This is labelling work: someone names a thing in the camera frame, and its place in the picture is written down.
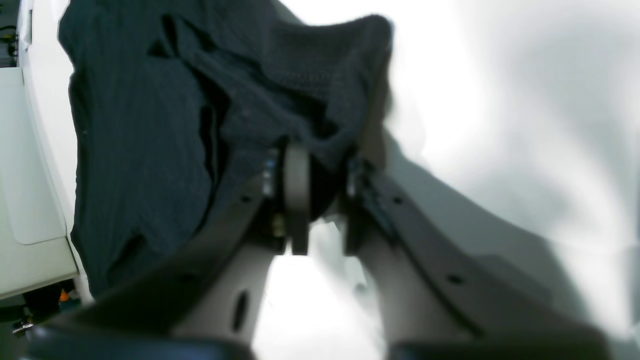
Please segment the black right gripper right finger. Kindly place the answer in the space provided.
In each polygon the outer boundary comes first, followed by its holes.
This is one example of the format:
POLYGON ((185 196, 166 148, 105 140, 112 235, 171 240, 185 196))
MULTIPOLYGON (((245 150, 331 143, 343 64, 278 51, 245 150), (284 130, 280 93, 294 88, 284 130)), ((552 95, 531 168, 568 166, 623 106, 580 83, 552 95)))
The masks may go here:
POLYGON ((598 330, 484 270, 366 159, 346 174, 346 252, 377 284, 387 360, 610 359, 598 330))

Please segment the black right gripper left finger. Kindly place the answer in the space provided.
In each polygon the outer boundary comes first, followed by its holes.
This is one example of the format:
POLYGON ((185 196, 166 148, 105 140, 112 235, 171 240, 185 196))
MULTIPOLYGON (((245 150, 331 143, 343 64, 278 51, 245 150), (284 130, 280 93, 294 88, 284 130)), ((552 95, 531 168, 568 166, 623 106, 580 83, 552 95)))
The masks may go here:
POLYGON ((189 244, 93 305, 37 326, 27 360, 255 360, 266 278, 308 249, 310 153, 270 150, 263 170, 189 244))

